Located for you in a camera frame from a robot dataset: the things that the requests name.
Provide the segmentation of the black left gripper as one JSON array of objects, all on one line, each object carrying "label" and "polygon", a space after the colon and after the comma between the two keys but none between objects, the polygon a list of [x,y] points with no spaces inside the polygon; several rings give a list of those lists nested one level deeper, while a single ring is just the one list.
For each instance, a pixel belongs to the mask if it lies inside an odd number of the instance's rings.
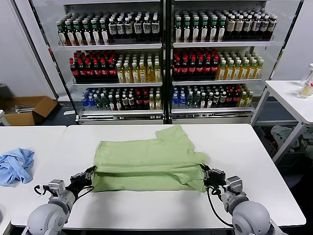
[{"label": "black left gripper", "polygon": [[93,173],[96,166],[89,167],[85,172],[77,173],[70,178],[70,184],[66,187],[66,190],[71,191],[74,196],[78,196],[79,193],[86,187],[92,185]]}]

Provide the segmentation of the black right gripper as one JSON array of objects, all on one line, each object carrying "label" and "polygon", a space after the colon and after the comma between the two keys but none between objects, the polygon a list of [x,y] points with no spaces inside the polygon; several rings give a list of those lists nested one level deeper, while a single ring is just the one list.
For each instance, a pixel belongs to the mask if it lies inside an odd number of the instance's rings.
[{"label": "black right gripper", "polygon": [[204,171],[203,184],[206,187],[218,188],[219,186],[226,185],[224,171],[218,169],[210,169],[210,167],[205,164],[201,164],[200,166]]}]

